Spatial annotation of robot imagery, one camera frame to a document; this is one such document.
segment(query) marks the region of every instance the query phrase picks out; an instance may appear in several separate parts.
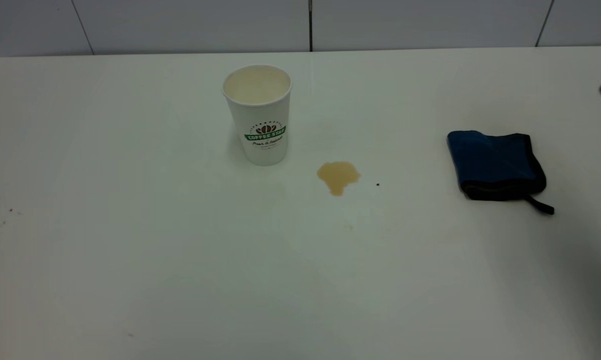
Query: paper coffee cup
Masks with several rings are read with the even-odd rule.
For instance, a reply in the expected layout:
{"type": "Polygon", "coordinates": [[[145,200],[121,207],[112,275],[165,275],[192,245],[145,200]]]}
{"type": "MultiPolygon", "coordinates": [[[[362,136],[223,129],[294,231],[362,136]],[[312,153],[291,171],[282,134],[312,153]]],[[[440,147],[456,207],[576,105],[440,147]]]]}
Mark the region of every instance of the paper coffee cup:
{"type": "Polygon", "coordinates": [[[223,82],[240,142],[257,166],[271,166],[285,157],[291,92],[292,78],[269,64],[239,68],[223,82]]]}

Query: cup rim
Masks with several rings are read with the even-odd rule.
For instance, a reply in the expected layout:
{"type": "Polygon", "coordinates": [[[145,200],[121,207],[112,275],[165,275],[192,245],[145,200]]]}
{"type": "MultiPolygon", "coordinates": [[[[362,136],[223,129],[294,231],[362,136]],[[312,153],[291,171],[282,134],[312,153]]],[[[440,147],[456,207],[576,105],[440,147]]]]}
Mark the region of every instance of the cup rim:
{"type": "Polygon", "coordinates": [[[222,95],[225,96],[225,99],[227,99],[228,101],[231,101],[234,104],[241,105],[242,107],[248,107],[248,108],[260,108],[260,107],[267,107],[268,105],[278,103],[279,101],[281,101],[284,98],[286,98],[286,96],[288,96],[290,94],[290,92],[292,91],[292,85],[293,85],[292,84],[292,77],[289,75],[289,73],[287,73],[287,71],[285,71],[282,68],[280,68],[278,66],[275,66],[273,64],[258,63],[258,64],[248,64],[246,66],[239,67],[236,70],[230,72],[229,75],[225,76],[225,80],[222,82],[222,86],[220,87],[220,91],[222,92],[222,95]],[[274,100],[271,100],[271,101],[268,101],[268,102],[262,102],[262,103],[259,103],[259,104],[248,104],[246,102],[241,102],[241,101],[234,100],[227,93],[225,93],[225,84],[227,84],[227,80],[230,78],[230,76],[234,75],[234,73],[236,73],[238,71],[241,71],[243,69],[246,69],[246,68],[251,68],[252,66],[269,66],[270,68],[275,68],[275,69],[278,69],[278,70],[282,71],[283,74],[287,75],[287,79],[289,79],[289,88],[287,88],[287,91],[285,91],[285,93],[282,94],[280,97],[277,97],[274,100]]]}

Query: small stain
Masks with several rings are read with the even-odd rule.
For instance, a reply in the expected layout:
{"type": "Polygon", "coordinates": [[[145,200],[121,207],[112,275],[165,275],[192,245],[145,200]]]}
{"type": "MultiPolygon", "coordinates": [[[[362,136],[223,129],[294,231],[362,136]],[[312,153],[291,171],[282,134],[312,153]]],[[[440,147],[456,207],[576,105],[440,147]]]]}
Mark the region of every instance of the small stain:
{"type": "Polygon", "coordinates": [[[361,177],[353,164],[347,161],[325,162],[316,175],[325,182],[333,196],[342,196],[345,187],[358,182],[361,177]]]}

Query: microfiber cloth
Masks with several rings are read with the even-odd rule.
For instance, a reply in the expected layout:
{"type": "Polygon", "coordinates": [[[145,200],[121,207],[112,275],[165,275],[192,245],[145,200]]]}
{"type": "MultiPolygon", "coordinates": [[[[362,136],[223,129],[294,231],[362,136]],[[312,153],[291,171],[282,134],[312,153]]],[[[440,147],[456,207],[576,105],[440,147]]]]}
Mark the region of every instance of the microfiber cloth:
{"type": "Polygon", "coordinates": [[[532,198],[547,185],[545,173],[532,153],[529,135],[487,136],[478,131],[447,135],[460,189],[473,200],[525,200],[553,215],[554,208],[532,198]]]}

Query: white table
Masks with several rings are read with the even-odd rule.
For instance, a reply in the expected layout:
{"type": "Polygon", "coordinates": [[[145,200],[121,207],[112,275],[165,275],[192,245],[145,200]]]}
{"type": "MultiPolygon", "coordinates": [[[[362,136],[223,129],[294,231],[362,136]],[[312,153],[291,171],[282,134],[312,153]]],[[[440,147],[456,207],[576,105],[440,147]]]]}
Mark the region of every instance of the white table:
{"type": "Polygon", "coordinates": [[[601,359],[600,85],[601,47],[1,58],[0,360],[601,359]],[[453,130],[531,135],[556,215],[465,198],[453,130]]]}

